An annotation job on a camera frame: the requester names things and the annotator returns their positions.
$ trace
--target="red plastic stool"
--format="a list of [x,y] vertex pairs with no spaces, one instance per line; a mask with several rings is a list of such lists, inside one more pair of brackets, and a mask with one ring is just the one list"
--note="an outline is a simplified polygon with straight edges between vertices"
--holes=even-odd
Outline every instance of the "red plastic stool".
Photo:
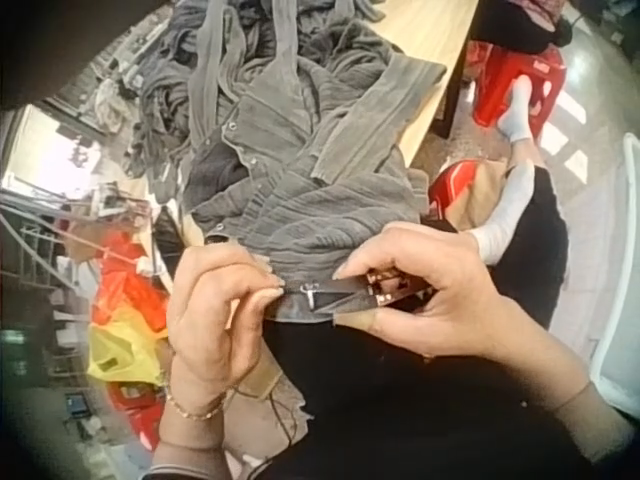
[[136,432],[142,446],[150,452],[153,452],[160,443],[158,428],[163,411],[164,404],[156,403],[153,407],[127,412],[133,431]]
[[[473,119],[478,125],[491,127],[502,116],[508,108],[507,94],[512,83],[520,75],[528,75],[531,78],[531,105],[539,105],[540,108],[536,113],[529,114],[529,124],[533,136],[540,135],[567,77],[562,55],[555,46],[550,46],[540,55],[511,52],[496,46],[491,49],[489,60],[478,82],[473,111]],[[547,82],[551,84],[551,89],[545,95]]]
[[148,383],[108,382],[107,393],[113,406],[121,412],[149,408],[156,403],[156,392]]
[[438,218],[476,176],[477,160],[460,160],[447,167],[429,187],[429,201],[435,203]]

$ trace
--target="scissors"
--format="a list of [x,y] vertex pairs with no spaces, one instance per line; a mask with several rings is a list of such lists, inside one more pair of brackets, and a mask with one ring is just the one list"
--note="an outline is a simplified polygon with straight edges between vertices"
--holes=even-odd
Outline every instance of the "scissors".
[[[397,284],[397,287],[387,292],[383,282]],[[435,289],[424,279],[397,269],[372,271],[341,280],[288,282],[284,290],[285,294],[304,294],[309,309],[318,314],[361,312],[396,304],[411,297],[424,305],[435,294]]]

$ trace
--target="table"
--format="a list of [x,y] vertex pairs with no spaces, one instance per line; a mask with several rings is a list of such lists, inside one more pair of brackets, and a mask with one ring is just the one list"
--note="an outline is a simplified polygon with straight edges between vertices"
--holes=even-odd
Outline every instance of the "table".
[[451,110],[445,113],[444,125],[439,129],[444,130],[441,136],[448,136],[462,75],[464,58],[461,54],[477,6],[478,0],[386,0],[376,5],[387,16],[381,22],[371,24],[373,30],[398,45],[407,55],[447,67],[444,78],[402,135],[400,150],[407,166],[432,126],[438,106],[454,77],[454,83],[458,85],[452,85],[451,96],[447,99]]
[[[447,72],[433,94],[425,103],[416,119],[407,127],[400,140],[405,164],[409,166],[418,152],[422,140],[432,126],[438,106],[442,101],[456,65],[462,73],[462,62],[469,27],[478,0],[386,0],[376,7],[386,14],[384,20],[371,27],[381,36],[398,45],[407,55],[437,62],[447,67]],[[457,89],[454,94],[457,100]],[[200,229],[187,217],[182,224],[182,233],[187,245],[203,245]],[[150,251],[149,232],[140,235],[140,241]],[[163,283],[169,291],[171,279],[164,275]],[[266,345],[256,369],[245,379],[242,390],[257,397],[266,396],[278,381],[282,371]]]

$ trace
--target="gold bracelet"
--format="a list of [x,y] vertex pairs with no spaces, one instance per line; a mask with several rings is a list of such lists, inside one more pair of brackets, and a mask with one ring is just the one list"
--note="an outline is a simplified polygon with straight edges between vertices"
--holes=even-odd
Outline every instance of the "gold bracelet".
[[218,414],[220,412],[220,410],[222,410],[222,407],[224,406],[224,399],[225,399],[225,396],[226,396],[224,393],[222,395],[220,395],[216,399],[216,400],[219,399],[220,402],[210,412],[205,413],[204,415],[196,415],[194,413],[187,412],[184,408],[182,408],[182,405],[180,405],[176,401],[176,399],[173,398],[173,395],[171,394],[171,388],[169,387],[169,384],[166,385],[165,392],[166,392],[166,395],[167,395],[167,401],[173,406],[173,408],[176,409],[176,411],[180,414],[180,416],[182,418],[186,418],[188,420],[199,421],[199,422],[204,422],[206,420],[211,420],[216,414]]

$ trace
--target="hand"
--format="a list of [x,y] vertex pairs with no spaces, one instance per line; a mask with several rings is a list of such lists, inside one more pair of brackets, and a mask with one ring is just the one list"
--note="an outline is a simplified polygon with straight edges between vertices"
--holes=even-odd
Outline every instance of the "hand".
[[370,334],[424,356],[496,354],[510,301],[494,287],[473,238],[394,222],[355,250],[335,277],[391,267],[424,278],[438,293],[413,314],[375,310]]
[[258,362],[264,309],[282,295],[269,270],[238,245],[191,247],[182,256],[167,309],[171,389],[192,413],[206,411]]

